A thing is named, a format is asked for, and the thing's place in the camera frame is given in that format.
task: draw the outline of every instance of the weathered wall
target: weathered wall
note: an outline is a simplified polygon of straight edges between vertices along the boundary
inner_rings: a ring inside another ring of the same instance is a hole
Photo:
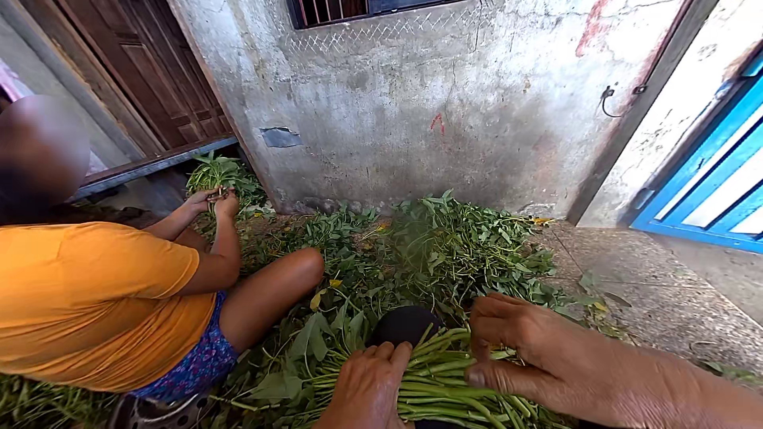
[[[279,211],[456,198],[564,216],[679,0],[465,0],[296,31],[285,0],[170,0]],[[304,145],[267,147],[260,127]]]
[[[604,180],[578,226],[615,227],[684,139],[717,91],[763,38],[763,2],[720,0]]]
[[[114,142],[82,108],[71,92],[55,77],[2,15],[0,15],[0,58],[35,94],[61,98],[77,112],[90,136],[92,152],[97,156],[97,159],[91,159],[91,171],[129,162],[129,159],[114,145]]]

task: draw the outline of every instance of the plaster wall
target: plaster wall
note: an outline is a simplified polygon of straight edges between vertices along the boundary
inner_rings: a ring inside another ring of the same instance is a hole
[[[464,0],[307,30],[285,0],[170,0],[281,212],[455,188],[563,217],[680,0]],[[262,127],[303,144],[268,147]]]

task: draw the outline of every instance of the bundle of vegetable stems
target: bundle of vegetable stems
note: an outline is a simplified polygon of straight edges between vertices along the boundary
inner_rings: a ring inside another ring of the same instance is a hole
[[[410,355],[398,394],[398,414],[404,421],[434,420],[457,424],[472,429],[486,429],[490,425],[505,429],[544,427],[568,429],[548,419],[546,410],[515,395],[502,395],[493,389],[469,387],[464,381],[464,370],[475,360],[465,351],[457,350],[461,341],[470,337],[466,328],[441,329],[424,340],[431,330],[427,328],[419,344]],[[494,360],[515,356],[513,350],[499,350],[491,354]],[[310,427],[326,409],[333,394],[336,380],[348,350],[329,350],[317,369],[320,375],[310,382],[315,391],[317,407],[306,411]]]

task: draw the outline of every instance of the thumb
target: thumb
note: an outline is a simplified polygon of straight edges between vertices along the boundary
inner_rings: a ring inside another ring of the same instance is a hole
[[[466,369],[466,382],[474,387],[488,387],[499,393],[522,395],[540,404],[562,387],[562,381],[534,366],[490,360]]]

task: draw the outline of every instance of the blue floral shorts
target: blue floral shorts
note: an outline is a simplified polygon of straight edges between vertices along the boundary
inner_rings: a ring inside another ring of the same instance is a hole
[[[218,292],[207,329],[198,343],[167,374],[130,395],[172,402],[206,392],[227,375],[236,364],[238,353],[220,332],[220,311],[225,292]]]

